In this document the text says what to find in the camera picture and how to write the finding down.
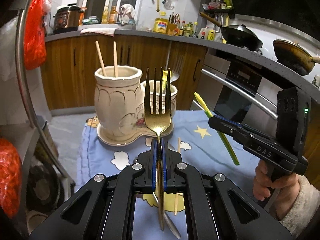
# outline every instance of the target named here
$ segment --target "oven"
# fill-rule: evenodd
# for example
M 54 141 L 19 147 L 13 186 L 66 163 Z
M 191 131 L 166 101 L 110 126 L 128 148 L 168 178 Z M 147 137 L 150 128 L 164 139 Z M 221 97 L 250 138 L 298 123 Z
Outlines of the oven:
M 280 87 L 240 60 L 228 61 L 210 53 L 206 54 L 201 71 L 196 92 L 211 111 L 275 135 Z M 199 110 L 201 107 L 193 100 L 190 109 Z

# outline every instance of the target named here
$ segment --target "hand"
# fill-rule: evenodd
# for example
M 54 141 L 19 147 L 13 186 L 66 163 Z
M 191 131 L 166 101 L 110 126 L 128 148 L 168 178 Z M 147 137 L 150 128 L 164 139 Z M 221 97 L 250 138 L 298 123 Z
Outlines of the hand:
M 274 182 L 267 176 L 268 168 L 263 160 L 260 160 L 256 167 L 256 176 L 253 179 L 253 195 L 260 201 L 270 197 L 270 188 L 279 188 L 280 193 L 274 202 L 276 214 L 282 220 L 292 208 L 300 191 L 298 175 L 292 173 L 282 176 Z

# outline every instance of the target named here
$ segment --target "black wok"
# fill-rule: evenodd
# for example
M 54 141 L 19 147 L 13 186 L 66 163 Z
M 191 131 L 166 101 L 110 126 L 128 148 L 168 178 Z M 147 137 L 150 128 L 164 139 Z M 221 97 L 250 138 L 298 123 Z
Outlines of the black wok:
M 199 15 L 220 27 L 222 36 L 228 44 L 238 47 L 247 47 L 251 51 L 257 51 L 263 45 L 257 35 L 250 31 L 245 25 L 229 25 L 227 27 L 222 27 L 219 22 L 208 15 L 202 12 Z

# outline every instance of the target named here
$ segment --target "white towel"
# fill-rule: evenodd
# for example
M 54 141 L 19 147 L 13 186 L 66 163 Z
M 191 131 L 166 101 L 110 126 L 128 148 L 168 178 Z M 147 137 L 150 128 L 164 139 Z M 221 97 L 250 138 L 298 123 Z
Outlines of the white towel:
M 125 24 L 128 24 L 130 19 L 134 19 L 136 15 L 136 11 L 134 10 L 134 7 L 128 3 L 124 4 L 122 7 L 124 8 L 124 15 L 122 16 L 122 20 Z
M 114 36 L 116 29 L 118 29 L 118 28 L 88 28 L 88 29 L 82 29 L 80 34 L 99 33 L 99 34 Z

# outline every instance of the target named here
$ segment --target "countertop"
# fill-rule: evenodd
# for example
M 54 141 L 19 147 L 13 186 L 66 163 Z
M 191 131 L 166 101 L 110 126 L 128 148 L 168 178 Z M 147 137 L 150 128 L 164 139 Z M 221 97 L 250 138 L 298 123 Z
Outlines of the countertop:
M 90 25 L 91 28 L 103 27 L 103 25 Z M 82 35 L 95 35 L 95 33 L 86 33 Z M 197 38 L 189 38 L 189 37 L 177 37 L 177 36 L 168 36 L 160 33 L 153 32 L 145 32 L 138 30 L 128 30 L 128 29 L 117 29 L 115 31 L 115 35 L 132 35 L 132 36 L 144 36 L 158 39 L 165 39 L 169 41 L 179 41 L 185 43 L 192 43 L 200 46 L 205 46 L 208 48 L 224 51 L 242 59 L 249 61 L 253 65 L 259 65 L 271 70 L 274 73 L 284 77 L 286 80 L 294 84 L 295 86 L 301 88 L 306 93 L 308 93 L 313 100 L 315 100 L 318 104 L 320 104 L 320 90 L 317 89 L 314 85 L 312 85 L 305 78 L 295 73 L 293 70 L 252 51 L 236 47 L 230 44 L 223 44 L 215 41 L 202 40 Z M 50 35 L 45 38 L 46 42 L 55 41 L 64 38 L 71 38 L 80 36 L 80 30 L 75 32 L 67 32 L 61 34 Z

